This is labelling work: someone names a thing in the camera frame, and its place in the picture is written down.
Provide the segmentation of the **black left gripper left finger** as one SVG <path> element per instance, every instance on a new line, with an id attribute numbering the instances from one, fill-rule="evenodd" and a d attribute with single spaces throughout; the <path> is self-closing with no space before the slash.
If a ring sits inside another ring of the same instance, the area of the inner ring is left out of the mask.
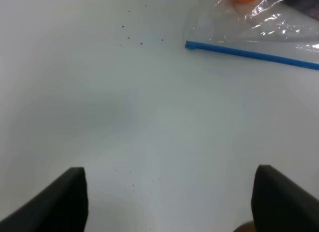
<path id="1" fill-rule="evenodd" d="M 88 219 L 83 167 L 69 168 L 36 197 L 0 222 L 2 232 L 83 232 Z"/>

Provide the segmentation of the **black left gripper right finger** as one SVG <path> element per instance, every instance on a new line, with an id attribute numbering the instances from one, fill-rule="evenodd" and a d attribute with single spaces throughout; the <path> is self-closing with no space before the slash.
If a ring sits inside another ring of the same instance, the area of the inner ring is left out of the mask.
<path id="1" fill-rule="evenodd" d="M 251 210 L 258 232 L 317 232 L 319 201 L 270 165 L 255 173 Z"/>

